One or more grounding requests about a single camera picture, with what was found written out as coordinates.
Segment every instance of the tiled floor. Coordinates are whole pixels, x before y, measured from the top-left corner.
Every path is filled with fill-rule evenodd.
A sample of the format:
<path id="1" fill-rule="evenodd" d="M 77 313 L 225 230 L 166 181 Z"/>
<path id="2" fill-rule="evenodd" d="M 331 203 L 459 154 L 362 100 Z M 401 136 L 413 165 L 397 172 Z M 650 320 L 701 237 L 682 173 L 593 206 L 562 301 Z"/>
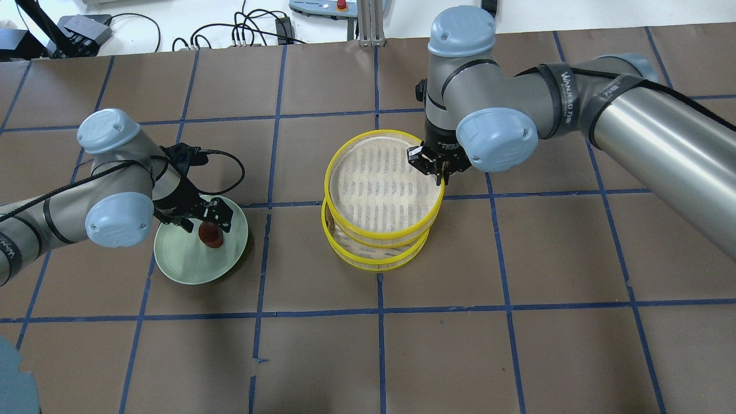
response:
<path id="1" fill-rule="evenodd" d="M 499 35 L 507 74 L 639 52 L 736 120 L 736 24 Z M 732 413 L 736 263 L 577 133 L 523 165 L 454 175 L 421 254 L 385 274 L 325 241 L 337 148 L 423 133 L 426 40 L 0 65 L 0 203 L 73 179 L 74 133 L 116 106 L 158 144 L 226 150 L 245 254 L 201 286 L 152 238 L 55 250 L 0 289 L 50 413 Z M 88 172 L 79 169 L 80 177 Z M 203 189 L 236 177 L 212 158 Z"/>

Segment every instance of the robotic arm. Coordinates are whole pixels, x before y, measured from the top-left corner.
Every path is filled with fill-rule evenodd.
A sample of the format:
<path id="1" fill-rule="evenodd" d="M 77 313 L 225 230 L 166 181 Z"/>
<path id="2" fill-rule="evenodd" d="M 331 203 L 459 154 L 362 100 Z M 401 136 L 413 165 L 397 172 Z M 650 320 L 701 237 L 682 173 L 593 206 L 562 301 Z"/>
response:
<path id="1" fill-rule="evenodd" d="M 434 21 L 425 140 L 408 162 L 446 183 L 474 166 L 500 172 L 547 139 L 580 130 L 736 260 L 736 127 L 654 83 L 639 55 L 575 67 L 539 65 L 507 78 L 494 61 L 493 17 L 471 6 Z"/>
<path id="2" fill-rule="evenodd" d="M 150 234 L 153 216 L 190 233 L 190 218 L 230 231 L 233 210 L 221 198 L 203 200 L 186 177 L 191 165 L 222 152 L 186 144 L 159 147 L 118 109 L 89 116 L 77 138 L 94 155 L 92 176 L 0 206 L 0 285 L 46 251 L 87 238 L 111 248 L 136 245 Z"/>

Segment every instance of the light blue object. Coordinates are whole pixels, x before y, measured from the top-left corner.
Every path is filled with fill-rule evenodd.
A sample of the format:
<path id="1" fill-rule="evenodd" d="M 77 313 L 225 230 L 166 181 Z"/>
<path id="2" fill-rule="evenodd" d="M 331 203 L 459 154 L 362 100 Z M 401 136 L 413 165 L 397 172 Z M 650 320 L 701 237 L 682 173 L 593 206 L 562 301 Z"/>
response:
<path id="1" fill-rule="evenodd" d="M 90 209 L 85 229 L 90 240 L 106 248 L 129 247 L 151 234 L 153 202 L 137 192 L 105 197 Z"/>
<path id="2" fill-rule="evenodd" d="M 646 57 L 639 55 L 638 53 L 622 53 L 619 55 L 604 55 L 599 56 L 596 59 L 600 59 L 602 57 L 617 57 L 621 60 L 625 60 L 631 66 L 635 67 L 636 70 L 639 71 L 639 73 L 642 75 L 644 79 L 648 79 L 652 82 L 659 82 L 659 75 L 657 74 L 657 71 L 654 70 L 651 63 L 649 63 L 649 59 Z"/>
<path id="3" fill-rule="evenodd" d="M 119 109 L 98 110 L 82 122 L 77 141 L 92 155 L 114 150 L 130 141 L 141 131 L 141 126 Z"/>
<path id="4" fill-rule="evenodd" d="M 428 49 L 440 57 L 473 56 L 496 43 L 496 22 L 486 10 L 451 7 L 434 19 Z"/>
<path id="5" fill-rule="evenodd" d="M 328 18 L 357 18 L 358 4 L 354 0 L 347 0 L 347 10 L 337 10 L 337 0 L 289 0 L 289 8 L 306 16 L 321 15 Z"/>
<path id="6" fill-rule="evenodd" d="M 465 116 L 457 127 L 458 142 L 473 166 L 483 172 L 506 171 L 521 164 L 537 148 L 537 126 L 511 108 L 485 108 Z"/>
<path id="7" fill-rule="evenodd" d="M 31 373 L 21 373 L 21 354 L 0 336 L 0 413 L 38 414 L 40 402 Z"/>

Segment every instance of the white floor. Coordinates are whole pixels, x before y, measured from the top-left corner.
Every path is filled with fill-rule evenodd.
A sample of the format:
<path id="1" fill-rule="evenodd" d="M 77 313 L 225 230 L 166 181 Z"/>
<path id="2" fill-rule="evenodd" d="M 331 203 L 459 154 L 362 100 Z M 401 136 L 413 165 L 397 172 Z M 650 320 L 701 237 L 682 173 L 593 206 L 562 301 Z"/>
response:
<path id="1" fill-rule="evenodd" d="M 388 38 L 425 37 L 434 16 L 447 7 L 460 4 L 479 5 L 480 0 L 389 0 L 385 14 Z M 596 29 L 607 27 L 665 26 L 736 21 L 736 0 L 499 0 L 498 32 L 533 32 L 544 30 Z M 241 0 L 116 0 L 85 6 L 81 0 L 40 0 L 54 21 L 63 15 L 116 14 L 134 12 L 148 15 L 161 26 L 160 50 L 171 50 L 171 42 L 209 23 L 232 23 Z M 296 27 L 296 36 L 308 43 L 343 41 L 345 21 L 294 15 L 287 0 L 247 0 L 246 11 L 255 8 L 283 10 Z M 18 27 L 23 22 L 14 0 L 0 1 L 1 21 L 10 20 Z M 44 43 L 47 37 L 28 18 L 31 31 Z M 272 18 L 262 18 L 261 29 L 274 31 Z M 126 16 L 113 22 L 114 35 L 100 51 L 101 55 L 125 55 L 152 52 L 156 45 L 154 25 L 138 17 Z M 215 48 L 230 46 L 229 28 L 202 31 Z M 267 38 L 269 44 L 275 39 Z"/>

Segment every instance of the blue object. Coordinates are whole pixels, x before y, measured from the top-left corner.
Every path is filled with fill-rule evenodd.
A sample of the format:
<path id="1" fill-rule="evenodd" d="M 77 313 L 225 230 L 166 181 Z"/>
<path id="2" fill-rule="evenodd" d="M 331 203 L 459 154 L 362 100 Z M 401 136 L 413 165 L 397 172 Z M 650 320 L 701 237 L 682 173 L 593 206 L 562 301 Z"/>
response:
<path id="1" fill-rule="evenodd" d="M 98 110 L 82 122 L 77 141 L 92 155 L 114 150 L 130 141 L 141 131 L 141 126 L 119 109 Z"/>
<path id="2" fill-rule="evenodd" d="M 105 197 L 90 209 L 85 229 L 90 240 L 106 248 L 129 247 L 151 234 L 153 201 L 138 192 Z"/>
<path id="3" fill-rule="evenodd" d="M 458 142 L 473 166 L 483 172 L 506 171 L 521 164 L 537 148 L 537 126 L 511 108 L 485 108 L 465 116 L 457 127 Z"/>
<path id="4" fill-rule="evenodd" d="M 40 402 L 31 373 L 21 373 L 21 354 L 0 336 L 0 413 L 38 414 Z"/>
<path id="5" fill-rule="evenodd" d="M 617 57 L 621 60 L 625 60 L 629 64 L 631 64 L 633 67 L 636 68 L 636 70 L 639 71 L 639 73 L 642 75 L 644 79 L 648 79 L 652 82 L 659 82 L 659 75 L 657 74 L 657 71 L 654 70 L 654 67 L 652 67 L 651 63 L 649 63 L 649 59 L 646 57 L 639 55 L 638 53 L 622 53 L 619 55 L 604 55 L 599 56 L 596 59 L 600 59 L 602 57 Z"/>
<path id="6" fill-rule="evenodd" d="M 435 17 L 429 52 L 441 57 L 473 56 L 496 43 L 496 22 L 487 11 L 473 6 L 451 7 Z"/>
<path id="7" fill-rule="evenodd" d="M 337 10 L 337 0 L 289 0 L 289 8 L 306 16 L 321 15 L 337 20 L 340 18 L 357 18 L 358 4 L 355 0 L 347 0 L 347 10 Z"/>

